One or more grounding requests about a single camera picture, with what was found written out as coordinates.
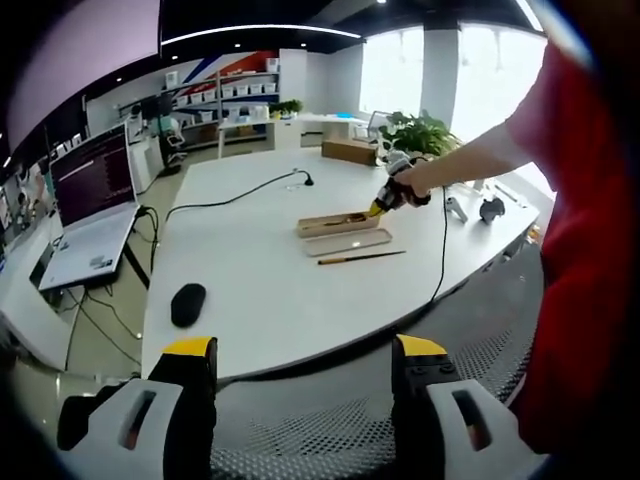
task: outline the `pen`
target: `pen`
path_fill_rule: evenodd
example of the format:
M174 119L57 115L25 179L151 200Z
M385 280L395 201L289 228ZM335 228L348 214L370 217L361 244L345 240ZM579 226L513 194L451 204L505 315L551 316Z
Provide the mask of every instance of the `pen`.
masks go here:
M406 250L400 252L374 253L371 255L360 255L357 257L328 258L326 260L318 260L318 265L333 265L334 263L355 262L356 260L368 260L370 258L389 257L391 255L400 255L407 253Z

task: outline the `green plant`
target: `green plant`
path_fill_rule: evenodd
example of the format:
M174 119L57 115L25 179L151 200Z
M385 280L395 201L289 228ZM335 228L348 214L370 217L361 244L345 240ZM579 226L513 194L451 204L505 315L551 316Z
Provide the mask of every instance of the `green plant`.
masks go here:
M460 146L460 140L444 122L431 117L426 110L419 117L394 112L387 119L391 127L383 125L379 128L386 150L393 148L409 154L420 152L439 157Z
M287 100L286 102L278 102L269 105L271 112L281 113L299 113L302 111L302 102L300 100Z

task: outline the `laptop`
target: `laptop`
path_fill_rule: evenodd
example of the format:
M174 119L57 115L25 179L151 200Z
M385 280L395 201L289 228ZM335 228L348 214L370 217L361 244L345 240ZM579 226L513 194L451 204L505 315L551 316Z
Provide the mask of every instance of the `laptop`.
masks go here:
M124 124L75 147L50 170L63 236L41 291L114 273L139 208Z

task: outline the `hand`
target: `hand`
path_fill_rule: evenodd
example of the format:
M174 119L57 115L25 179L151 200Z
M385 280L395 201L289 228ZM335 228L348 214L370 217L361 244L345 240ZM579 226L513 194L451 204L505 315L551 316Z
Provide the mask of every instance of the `hand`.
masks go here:
M429 195L429 191L431 190L431 187L425 181L428 175L426 172L428 165L427 162L419 162L415 167L394 175L393 179L401 185L411 187L416 197L424 198ZM407 196L404 197L407 203L410 203L414 207L418 206L411 201L411 198L407 198Z

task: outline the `laptop screen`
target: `laptop screen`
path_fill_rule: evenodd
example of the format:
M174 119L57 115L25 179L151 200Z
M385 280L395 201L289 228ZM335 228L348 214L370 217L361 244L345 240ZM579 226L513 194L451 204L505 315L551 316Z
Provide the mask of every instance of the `laptop screen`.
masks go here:
M135 200L127 138L119 125L51 164L63 226Z

